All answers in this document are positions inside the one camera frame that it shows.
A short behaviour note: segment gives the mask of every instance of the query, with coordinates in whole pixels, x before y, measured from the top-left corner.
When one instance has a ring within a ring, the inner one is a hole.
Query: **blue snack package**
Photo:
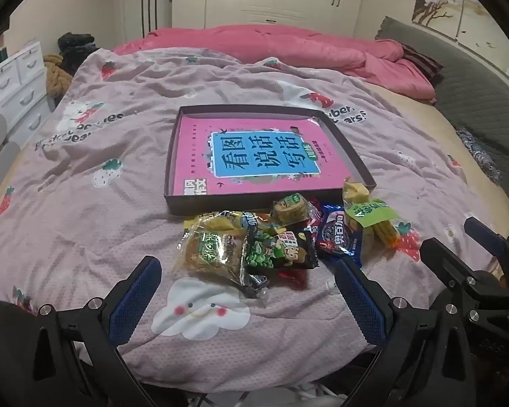
[[[315,243],[319,256],[335,263],[347,255],[361,268],[362,227],[358,225],[358,229],[353,230],[347,225],[342,206],[321,204],[321,212],[322,220]]]

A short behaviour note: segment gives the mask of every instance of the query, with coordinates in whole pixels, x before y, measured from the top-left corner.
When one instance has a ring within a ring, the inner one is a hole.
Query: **pink blanket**
[[[127,55],[164,47],[202,47],[230,55],[244,64],[276,57],[295,67],[332,69],[365,78],[413,99],[435,97],[432,85],[413,63],[402,59],[401,45],[391,39],[351,39],[279,25],[165,28],[123,44],[114,52]]]

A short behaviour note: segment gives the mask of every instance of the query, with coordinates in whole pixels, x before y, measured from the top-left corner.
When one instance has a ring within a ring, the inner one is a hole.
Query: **white dresser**
[[[0,114],[6,119],[7,140],[21,148],[51,115],[45,82],[39,43],[0,63]]]

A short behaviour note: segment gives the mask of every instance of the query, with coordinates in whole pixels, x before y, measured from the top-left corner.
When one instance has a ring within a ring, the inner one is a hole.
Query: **gray quilted fabric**
[[[509,87],[484,65],[428,32],[386,17],[377,34],[407,44],[444,68],[437,83],[437,109],[455,127],[467,128],[503,173],[509,197]]]

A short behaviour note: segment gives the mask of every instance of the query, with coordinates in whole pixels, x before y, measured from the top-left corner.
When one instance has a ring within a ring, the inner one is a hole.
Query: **drawer handle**
[[[36,121],[34,121],[34,123],[30,127],[28,127],[28,129],[30,131],[34,131],[35,129],[37,129],[39,127],[39,124],[41,124],[41,123],[42,123],[42,115],[39,114],[38,119]]]
[[[28,105],[34,99],[34,91],[30,93],[30,95],[25,96],[22,100],[19,101],[21,105]]]
[[[11,78],[8,78],[6,80],[6,82],[4,82],[3,84],[0,84],[0,90],[4,90],[7,87],[7,85],[10,83],[10,79]]]

